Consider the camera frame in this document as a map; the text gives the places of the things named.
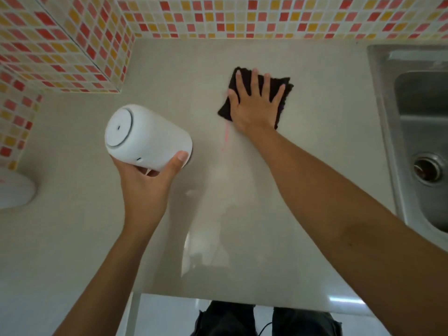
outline dark cloth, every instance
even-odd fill
[[[243,79],[243,84],[244,84],[244,87],[246,88],[248,95],[252,94],[252,92],[250,90],[250,79],[251,79],[251,75],[252,75],[252,70],[247,69],[247,68],[240,68],[240,67],[237,67],[233,70],[232,78],[230,79],[230,84],[228,87],[237,93],[238,100],[240,100],[240,95],[238,94],[238,90],[237,90],[237,80],[235,78],[237,70],[241,71],[241,77]],[[272,101],[274,96],[277,95],[280,86],[282,86],[283,84],[286,85],[286,88],[284,90],[283,96],[281,98],[280,104],[277,109],[276,124],[274,126],[275,129],[277,129],[277,127],[278,127],[278,123],[280,120],[280,114],[283,111],[286,97],[288,96],[289,92],[291,92],[291,90],[294,87],[293,84],[289,83],[290,79],[291,78],[281,78],[281,79],[271,78],[271,89],[269,91],[269,101]],[[258,75],[258,84],[260,87],[260,94],[261,94],[261,90],[263,89],[263,84],[264,84],[264,76],[263,75]],[[230,99],[228,97],[227,97],[224,105],[218,111],[218,114],[222,118],[232,121],[232,118],[230,116]]]
[[[212,301],[191,336],[257,336],[254,305]],[[342,324],[328,312],[276,307],[272,336],[342,336]]]

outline person's leg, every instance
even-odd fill
[[[341,323],[328,312],[274,308],[272,336],[341,336]]]
[[[196,336],[256,336],[254,306],[212,301],[196,320]]]

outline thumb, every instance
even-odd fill
[[[170,159],[170,161],[165,165],[164,169],[160,172],[158,177],[165,179],[170,182],[174,179],[174,177],[179,173],[184,165],[185,161],[188,159],[188,152],[179,151],[174,157]]]

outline fingernail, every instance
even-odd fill
[[[177,157],[177,159],[182,161],[182,163],[184,163],[188,159],[188,152],[186,152],[186,151],[179,151],[179,152],[176,153],[176,157]]]

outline countertop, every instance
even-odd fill
[[[358,297],[295,221],[255,148],[217,116],[236,66],[291,77],[278,131],[394,211],[365,44],[140,40],[121,94],[45,95],[18,170],[38,194],[0,213],[2,291],[71,293],[62,314],[97,271],[124,211],[104,129],[136,103],[193,139],[136,292],[370,314],[338,301]]]

